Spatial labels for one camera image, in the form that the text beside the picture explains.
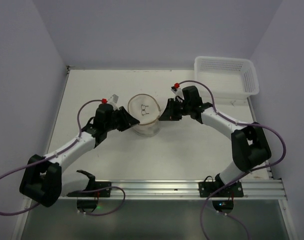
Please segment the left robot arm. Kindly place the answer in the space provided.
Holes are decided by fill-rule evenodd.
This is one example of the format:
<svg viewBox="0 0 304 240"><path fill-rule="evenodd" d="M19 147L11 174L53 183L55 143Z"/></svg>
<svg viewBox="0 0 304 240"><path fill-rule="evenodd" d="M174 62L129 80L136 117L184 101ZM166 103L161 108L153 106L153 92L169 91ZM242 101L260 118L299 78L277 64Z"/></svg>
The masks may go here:
<svg viewBox="0 0 304 240"><path fill-rule="evenodd" d="M84 170L67 176L63 173L82 155L100 145L110 131L123 132L139 123L124 107L114 108L111 104L101 103L95 116L85 126L79 127L79 133L73 140L52 153L45 156L35 154L28 160L19 192L50 207L60 196L94 191L94 175Z"/></svg>

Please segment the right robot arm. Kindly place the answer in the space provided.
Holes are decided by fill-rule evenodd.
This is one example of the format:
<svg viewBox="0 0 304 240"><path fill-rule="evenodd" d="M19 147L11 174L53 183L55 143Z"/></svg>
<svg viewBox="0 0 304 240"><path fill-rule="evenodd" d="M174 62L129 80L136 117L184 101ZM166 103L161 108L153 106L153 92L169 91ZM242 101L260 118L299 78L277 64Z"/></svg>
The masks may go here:
<svg viewBox="0 0 304 240"><path fill-rule="evenodd" d="M211 182L204 183L204 190L213 193L241 174L261 165L272 156L262 128L256 123L236 122L220 114L213 103L203 102L195 86L180 88L177 83L171 87L174 98L167 100L160 121L179 121L189 116L200 124L209 126L226 136L232 145L232 162Z"/></svg>

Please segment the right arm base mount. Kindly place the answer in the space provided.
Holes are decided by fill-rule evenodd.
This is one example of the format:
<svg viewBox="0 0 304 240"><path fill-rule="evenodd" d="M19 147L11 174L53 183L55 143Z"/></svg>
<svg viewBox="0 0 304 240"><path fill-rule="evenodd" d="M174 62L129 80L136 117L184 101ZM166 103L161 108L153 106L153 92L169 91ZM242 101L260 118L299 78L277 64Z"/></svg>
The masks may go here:
<svg viewBox="0 0 304 240"><path fill-rule="evenodd" d="M219 176L207 176L203 181L198 182L198 190L201 198L222 198L213 200L214 209L220 213L229 214L234 209L234 199L244 197L242 184L238 181L225 186Z"/></svg>

